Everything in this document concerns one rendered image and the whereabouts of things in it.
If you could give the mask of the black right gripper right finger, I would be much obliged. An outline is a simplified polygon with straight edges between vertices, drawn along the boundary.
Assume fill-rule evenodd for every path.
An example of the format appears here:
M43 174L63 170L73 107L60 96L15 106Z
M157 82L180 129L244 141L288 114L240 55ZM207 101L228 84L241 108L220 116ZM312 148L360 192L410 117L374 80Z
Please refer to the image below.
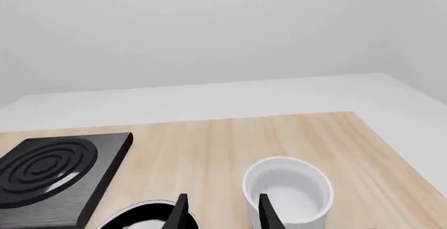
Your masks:
M261 229L286 229L277 216L266 193L261 193L259 195L258 212Z

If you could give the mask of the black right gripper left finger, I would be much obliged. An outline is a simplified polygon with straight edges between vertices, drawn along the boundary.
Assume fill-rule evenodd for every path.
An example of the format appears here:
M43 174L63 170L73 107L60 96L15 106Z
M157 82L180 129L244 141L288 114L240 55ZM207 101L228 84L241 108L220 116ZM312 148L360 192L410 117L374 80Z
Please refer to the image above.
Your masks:
M188 195L182 193L164 224L164 229L186 229L186 218L189 213Z

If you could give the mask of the flat black stove plate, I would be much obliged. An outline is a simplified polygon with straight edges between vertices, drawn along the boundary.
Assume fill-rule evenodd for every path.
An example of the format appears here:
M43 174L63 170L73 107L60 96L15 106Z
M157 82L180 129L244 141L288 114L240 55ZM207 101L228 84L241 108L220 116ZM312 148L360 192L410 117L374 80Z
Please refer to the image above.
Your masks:
M85 229L132 142L130 132L23 140L0 157L0 229Z

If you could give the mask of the white ribbed cup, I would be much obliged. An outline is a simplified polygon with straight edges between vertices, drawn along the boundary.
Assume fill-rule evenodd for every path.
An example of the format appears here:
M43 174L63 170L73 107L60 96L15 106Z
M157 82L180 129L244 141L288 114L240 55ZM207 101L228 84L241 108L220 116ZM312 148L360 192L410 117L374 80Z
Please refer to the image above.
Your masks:
M326 229L334 190L328 177L306 161L291 157L262 159L245 172L242 192L252 229L261 229L259 196L268 195L285 229Z

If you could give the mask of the black frying pan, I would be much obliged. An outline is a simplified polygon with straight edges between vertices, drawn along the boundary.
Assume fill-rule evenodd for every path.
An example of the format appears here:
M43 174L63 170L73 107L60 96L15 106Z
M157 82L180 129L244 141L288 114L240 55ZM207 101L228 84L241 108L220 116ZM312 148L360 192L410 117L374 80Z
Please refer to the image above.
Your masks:
M167 200L139 202L120 210L97 229L164 229L175 203ZM186 229L201 229L190 211L186 218Z

